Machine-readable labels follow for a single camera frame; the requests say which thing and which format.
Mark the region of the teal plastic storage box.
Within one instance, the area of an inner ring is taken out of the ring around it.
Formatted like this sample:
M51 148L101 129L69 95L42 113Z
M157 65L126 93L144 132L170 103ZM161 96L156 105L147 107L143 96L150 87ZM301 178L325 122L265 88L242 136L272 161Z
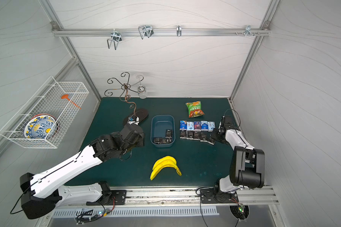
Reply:
M151 122L151 143L156 148L169 148L176 139L175 120L171 115L157 115Z

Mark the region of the white blue tissue pack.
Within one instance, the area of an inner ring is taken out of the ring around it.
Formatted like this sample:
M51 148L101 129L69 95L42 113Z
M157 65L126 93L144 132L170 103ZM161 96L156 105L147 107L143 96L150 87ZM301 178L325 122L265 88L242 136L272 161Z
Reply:
M216 127L215 122L213 121L208 121L208 132L212 132Z

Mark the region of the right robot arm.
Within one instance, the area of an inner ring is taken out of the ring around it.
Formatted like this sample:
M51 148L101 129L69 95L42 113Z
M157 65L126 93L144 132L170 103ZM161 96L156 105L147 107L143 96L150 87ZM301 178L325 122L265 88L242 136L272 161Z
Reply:
M233 117L224 115L219 127L211 133L217 142L233 150L229 175L219 179L217 188L222 193L235 193L242 188L262 188L265 177L265 153L252 146L243 136Z

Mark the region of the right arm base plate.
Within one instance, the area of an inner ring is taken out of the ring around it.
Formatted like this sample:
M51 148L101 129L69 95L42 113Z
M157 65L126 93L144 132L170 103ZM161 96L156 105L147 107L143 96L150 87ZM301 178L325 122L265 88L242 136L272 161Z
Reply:
M200 200L202 204L226 204L226 203L235 203L238 204L238 195L237 193L224 193L214 188L206 188L202 187L198 189L196 192L197 195L200 196Z

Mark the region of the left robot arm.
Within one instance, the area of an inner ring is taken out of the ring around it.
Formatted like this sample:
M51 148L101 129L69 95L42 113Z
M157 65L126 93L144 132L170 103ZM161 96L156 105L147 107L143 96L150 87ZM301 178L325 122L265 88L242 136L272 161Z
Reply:
M74 156L42 173L22 175L20 202L26 217L40 218L70 204L109 204L113 193L106 181L82 186L65 186L65 183L94 166L120 158L134 147L142 147L144 138L139 125L126 124L122 131L99 136Z

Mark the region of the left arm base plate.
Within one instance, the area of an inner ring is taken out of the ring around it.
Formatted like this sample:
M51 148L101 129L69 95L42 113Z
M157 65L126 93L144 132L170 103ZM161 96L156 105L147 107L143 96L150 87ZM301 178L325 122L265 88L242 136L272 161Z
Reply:
M101 197L94 202L86 202L87 206L96 205L124 205L126 200L126 190L107 190L103 191Z

